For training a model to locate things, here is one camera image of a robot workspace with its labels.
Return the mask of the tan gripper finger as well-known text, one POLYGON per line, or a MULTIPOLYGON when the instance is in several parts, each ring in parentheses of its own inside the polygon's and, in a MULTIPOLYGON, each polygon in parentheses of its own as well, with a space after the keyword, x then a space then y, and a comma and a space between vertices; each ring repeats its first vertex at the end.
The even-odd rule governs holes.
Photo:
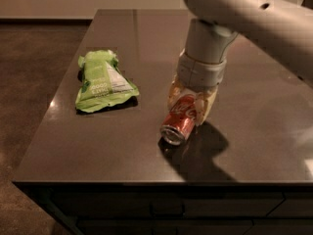
POLYGON ((182 84, 177 74, 174 75, 171 82, 168 97, 167 97, 167 108, 171 109, 180 98, 186 87, 182 84))
POLYGON ((196 109, 196 126, 200 126, 207 119, 209 112, 216 99, 218 87, 195 89, 195 109, 196 109))

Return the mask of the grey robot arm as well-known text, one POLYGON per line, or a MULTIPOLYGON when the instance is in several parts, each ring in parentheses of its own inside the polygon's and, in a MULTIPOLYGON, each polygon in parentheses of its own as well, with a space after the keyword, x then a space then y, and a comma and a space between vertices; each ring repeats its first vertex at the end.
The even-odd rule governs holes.
POLYGON ((284 0, 184 0, 191 19, 167 105, 196 94, 202 124, 223 79, 227 52, 241 34, 306 84, 313 82, 312 11, 284 0))

